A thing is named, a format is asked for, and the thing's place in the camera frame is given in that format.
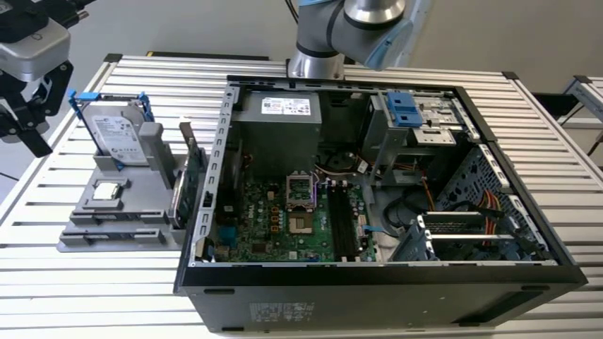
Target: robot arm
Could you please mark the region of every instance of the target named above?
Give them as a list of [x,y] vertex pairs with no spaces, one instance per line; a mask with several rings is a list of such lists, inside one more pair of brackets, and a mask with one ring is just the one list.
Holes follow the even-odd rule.
[[[21,141],[36,157],[52,153],[40,133],[58,112],[73,67],[69,32],[94,0],[0,0],[0,138]],[[296,54],[286,67],[294,78],[342,79],[342,59],[370,69],[392,66],[412,31],[404,0],[298,0]],[[42,78],[26,102],[26,82]]]
[[393,65],[412,32],[404,0],[300,0],[292,78],[342,79],[342,56],[377,71]]
[[[22,143],[36,157],[52,153],[40,133],[58,112],[73,67],[66,31],[88,14],[93,0],[0,0],[0,138]],[[26,102],[26,82],[41,78]]]

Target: power supply label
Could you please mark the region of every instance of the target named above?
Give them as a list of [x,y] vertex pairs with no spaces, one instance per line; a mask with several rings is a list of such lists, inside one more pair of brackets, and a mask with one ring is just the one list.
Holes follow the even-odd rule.
[[252,302],[248,306],[256,323],[309,321],[313,312],[313,302]]
[[262,114],[309,115],[309,99],[265,97],[261,99]]
[[124,165],[146,165],[142,146],[132,122],[124,117],[101,115],[93,116],[92,121],[110,157]]

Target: ram slot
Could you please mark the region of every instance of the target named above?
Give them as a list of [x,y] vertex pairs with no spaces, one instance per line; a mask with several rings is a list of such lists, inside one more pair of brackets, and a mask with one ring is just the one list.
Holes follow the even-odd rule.
[[354,226],[349,199],[344,187],[329,187],[326,198],[334,260],[353,261],[353,257],[356,256]]

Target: motherboard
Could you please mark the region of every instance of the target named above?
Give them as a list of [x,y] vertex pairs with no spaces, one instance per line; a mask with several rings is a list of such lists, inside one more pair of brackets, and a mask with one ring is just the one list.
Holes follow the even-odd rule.
[[[220,237],[217,257],[230,262],[374,261],[372,236],[362,230],[368,218],[360,187],[308,178],[245,182],[238,222]],[[334,191],[342,194],[337,201]],[[350,254],[344,258],[337,255],[341,247]]]

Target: metal slatted table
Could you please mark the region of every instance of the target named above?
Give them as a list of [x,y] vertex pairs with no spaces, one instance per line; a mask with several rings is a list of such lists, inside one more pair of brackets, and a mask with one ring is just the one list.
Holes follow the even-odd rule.
[[[226,74],[284,76],[284,63],[125,56],[105,62],[86,91],[152,98],[172,151],[185,145],[177,120],[192,120],[210,149]],[[500,73],[348,66],[353,81],[461,85],[498,138],[589,283],[497,328],[428,331],[258,333],[257,337],[603,337],[603,174],[520,81]],[[186,298],[172,296],[178,252],[61,254],[54,244],[94,167],[93,143],[72,114],[0,206],[0,338],[214,337]]]

